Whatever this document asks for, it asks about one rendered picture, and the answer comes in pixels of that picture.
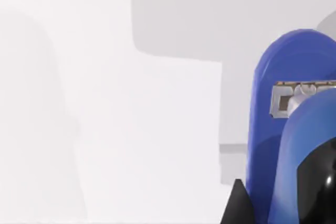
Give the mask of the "blue and black stapler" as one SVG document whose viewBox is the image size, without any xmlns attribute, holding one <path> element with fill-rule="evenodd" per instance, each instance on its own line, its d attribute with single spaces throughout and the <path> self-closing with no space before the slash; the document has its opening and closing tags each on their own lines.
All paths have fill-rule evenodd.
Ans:
<svg viewBox="0 0 336 224">
<path fill-rule="evenodd" d="M 279 144 L 286 119 L 270 115 L 279 81 L 336 80 L 336 41 L 313 29 L 282 35 L 263 53 L 254 72 L 250 103 L 246 188 L 257 224 L 267 224 Z"/>
</svg>

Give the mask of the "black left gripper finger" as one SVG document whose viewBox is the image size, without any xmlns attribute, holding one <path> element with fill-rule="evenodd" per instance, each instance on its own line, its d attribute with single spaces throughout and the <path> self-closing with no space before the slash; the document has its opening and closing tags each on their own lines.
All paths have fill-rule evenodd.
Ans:
<svg viewBox="0 0 336 224">
<path fill-rule="evenodd" d="M 251 201 L 241 179 L 235 179 L 220 224 L 251 224 Z"/>
</svg>

